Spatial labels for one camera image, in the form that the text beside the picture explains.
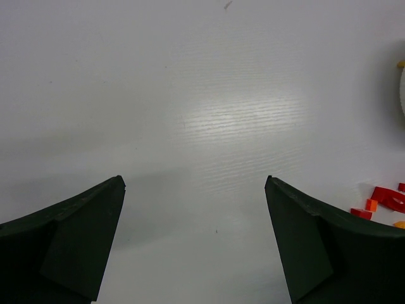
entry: orange lego brick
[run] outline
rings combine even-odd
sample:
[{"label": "orange lego brick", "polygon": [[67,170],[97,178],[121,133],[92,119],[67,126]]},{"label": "orange lego brick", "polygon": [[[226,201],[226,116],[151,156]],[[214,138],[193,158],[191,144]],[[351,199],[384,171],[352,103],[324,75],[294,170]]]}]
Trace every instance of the orange lego brick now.
[{"label": "orange lego brick", "polygon": [[374,199],[368,199],[366,202],[366,210],[371,211],[371,212],[376,212],[377,205],[378,205],[378,201],[376,201]]},{"label": "orange lego brick", "polygon": [[401,220],[401,221],[399,221],[399,222],[396,222],[396,223],[394,224],[394,226],[395,226],[395,227],[398,227],[398,228],[405,229],[405,222],[404,222],[403,220]]}]

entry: white surface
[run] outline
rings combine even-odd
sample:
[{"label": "white surface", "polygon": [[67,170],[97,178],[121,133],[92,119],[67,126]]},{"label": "white surface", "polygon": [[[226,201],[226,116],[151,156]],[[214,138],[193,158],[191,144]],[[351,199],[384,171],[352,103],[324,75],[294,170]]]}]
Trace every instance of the white surface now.
[{"label": "white surface", "polygon": [[267,175],[345,210],[405,181],[404,1],[225,4],[0,2],[0,220],[122,174],[98,303],[289,303]]},{"label": "white surface", "polygon": [[402,112],[405,114],[405,69],[402,69],[401,81],[399,84],[399,97],[401,99]]}]

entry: toy pile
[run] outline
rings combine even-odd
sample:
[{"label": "toy pile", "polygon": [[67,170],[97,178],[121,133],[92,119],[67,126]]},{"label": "toy pile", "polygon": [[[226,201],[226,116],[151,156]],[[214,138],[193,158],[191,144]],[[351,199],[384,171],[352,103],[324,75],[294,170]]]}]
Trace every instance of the toy pile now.
[{"label": "toy pile", "polygon": [[[398,191],[405,192],[405,184],[399,183]],[[377,211],[378,204],[381,204],[393,211],[405,213],[405,194],[400,192],[387,188],[376,187],[374,188],[371,198],[367,199],[365,208],[351,208],[350,213],[363,219],[371,220],[373,212]],[[405,229],[405,221],[396,222],[394,226]]]}]

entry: red lego brick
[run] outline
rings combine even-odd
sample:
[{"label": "red lego brick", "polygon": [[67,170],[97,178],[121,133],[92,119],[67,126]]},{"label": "red lego brick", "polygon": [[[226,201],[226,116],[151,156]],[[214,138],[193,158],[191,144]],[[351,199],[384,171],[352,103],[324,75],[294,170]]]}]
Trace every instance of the red lego brick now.
[{"label": "red lego brick", "polygon": [[378,201],[376,201],[374,199],[368,199],[366,202],[366,210],[371,211],[371,212],[376,212],[377,205],[378,205]]},{"label": "red lego brick", "polygon": [[376,187],[371,199],[394,211],[405,213],[405,195],[395,190]]},{"label": "red lego brick", "polygon": [[371,220],[371,217],[373,216],[372,212],[357,208],[351,208],[350,213],[366,220]]}]

